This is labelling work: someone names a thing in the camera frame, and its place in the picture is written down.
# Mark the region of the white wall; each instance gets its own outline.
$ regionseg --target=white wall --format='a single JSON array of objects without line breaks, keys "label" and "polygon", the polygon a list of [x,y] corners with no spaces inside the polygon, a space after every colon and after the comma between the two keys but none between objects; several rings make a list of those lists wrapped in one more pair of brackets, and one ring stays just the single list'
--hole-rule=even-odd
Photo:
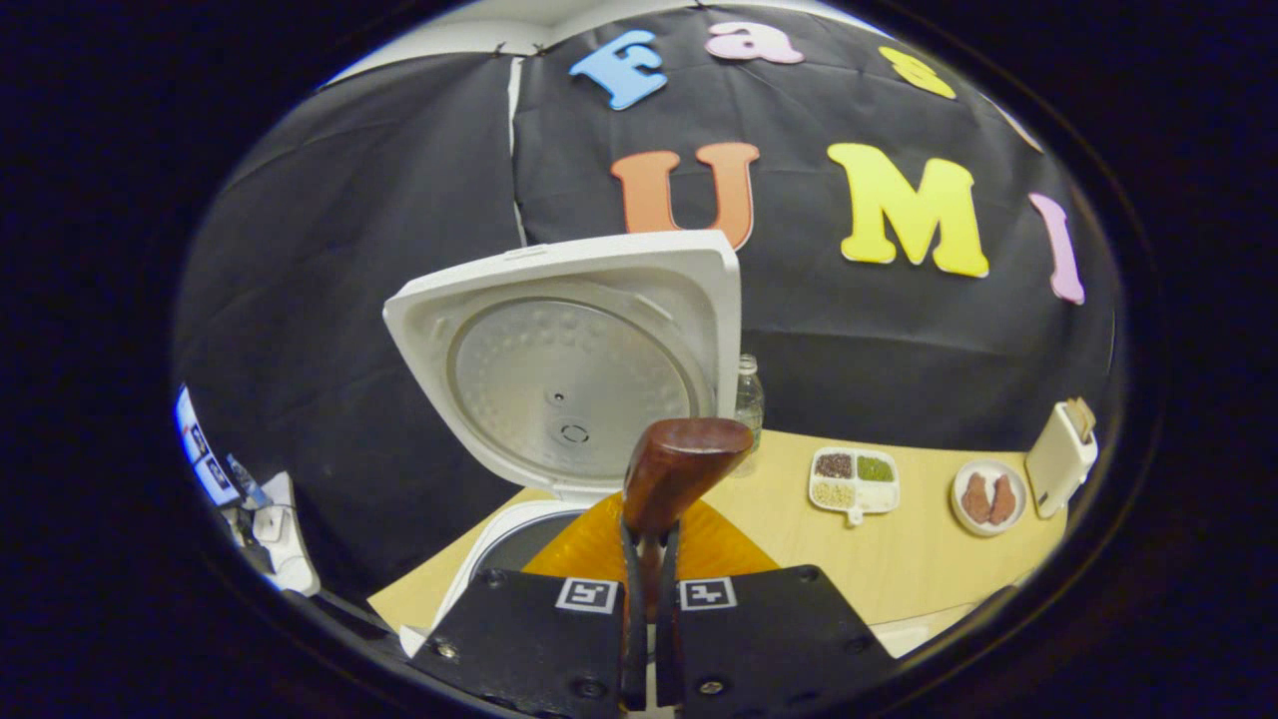
[{"label": "white wall", "polygon": [[[501,51],[530,55],[535,45],[553,45],[566,37],[624,18],[686,8],[690,0],[481,0],[423,23],[374,50],[328,82],[364,70],[443,52]],[[762,5],[800,10],[845,22],[881,34],[883,31],[817,0],[716,0],[714,5]]]}]

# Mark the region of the plate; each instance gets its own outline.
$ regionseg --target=plate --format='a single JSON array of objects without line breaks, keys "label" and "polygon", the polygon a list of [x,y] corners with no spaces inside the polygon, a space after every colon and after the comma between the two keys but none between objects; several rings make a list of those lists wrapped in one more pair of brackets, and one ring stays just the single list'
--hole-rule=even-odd
[{"label": "plate", "polygon": [[[1003,520],[1002,524],[990,525],[989,522],[976,522],[969,517],[967,512],[962,508],[962,496],[967,492],[967,480],[973,476],[973,474],[978,473],[985,478],[985,499],[990,503],[994,502],[994,480],[997,480],[1001,475],[1007,475],[1007,479],[1010,480],[1012,496],[1016,498],[1016,510],[1013,510],[1011,517]],[[997,460],[975,460],[964,465],[962,470],[958,470],[958,474],[955,475],[953,483],[950,485],[950,507],[953,510],[958,524],[962,525],[969,533],[983,538],[1001,535],[1012,529],[1012,526],[1020,521],[1021,515],[1025,513],[1025,502],[1028,498],[1029,489],[1025,485],[1025,478],[1022,478],[1016,470],[1012,470]]]}]

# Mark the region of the yellow letter m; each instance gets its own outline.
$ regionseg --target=yellow letter m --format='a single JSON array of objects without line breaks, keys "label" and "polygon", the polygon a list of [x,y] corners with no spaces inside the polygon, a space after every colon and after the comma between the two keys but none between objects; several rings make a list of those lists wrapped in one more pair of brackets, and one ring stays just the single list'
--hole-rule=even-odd
[{"label": "yellow letter m", "polygon": [[989,273],[976,231],[971,172],[966,167],[933,157],[915,190],[878,147],[840,143],[826,152],[843,166],[852,193],[852,234],[840,244],[843,257],[856,262],[895,259],[896,245],[887,239],[883,226],[887,216],[910,262],[923,262],[939,226],[941,239],[932,252],[937,267],[973,277]]}]

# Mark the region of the orange letter u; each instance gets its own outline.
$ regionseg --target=orange letter u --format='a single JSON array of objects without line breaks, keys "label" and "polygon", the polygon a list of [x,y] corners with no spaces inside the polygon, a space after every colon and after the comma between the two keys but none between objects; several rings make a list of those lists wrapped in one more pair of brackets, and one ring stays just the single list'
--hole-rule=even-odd
[{"label": "orange letter u", "polygon": [[[722,230],[732,249],[740,249],[754,229],[750,162],[759,158],[759,148],[745,142],[720,142],[698,149],[697,158],[714,172],[718,216],[709,229]],[[668,149],[639,152],[612,163],[613,176],[621,180],[626,231],[682,229],[675,223],[670,202],[670,171],[677,166],[679,155]]]}]

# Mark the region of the wooden table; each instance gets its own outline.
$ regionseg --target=wooden table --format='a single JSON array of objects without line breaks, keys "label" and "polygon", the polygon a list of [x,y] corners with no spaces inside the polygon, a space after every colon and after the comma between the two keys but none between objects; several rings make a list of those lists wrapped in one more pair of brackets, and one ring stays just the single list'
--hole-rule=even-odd
[{"label": "wooden table", "polygon": [[[877,450],[892,456],[901,504],[865,515],[855,529],[843,515],[808,501],[813,455],[823,447]],[[782,567],[817,564],[866,624],[933,616],[934,635],[971,605],[1038,567],[1065,535],[1066,512],[1039,520],[1033,507],[996,538],[976,538],[953,517],[950,485],[967,462],[989,458],[1025,476],[1025,453],[888,447],[764,430],[759,451],[705,496]],[[429,628],[452,577],[495,515],[520,502],[553,499],[525,489],[483,522],[368,599],[391,627]]]}]

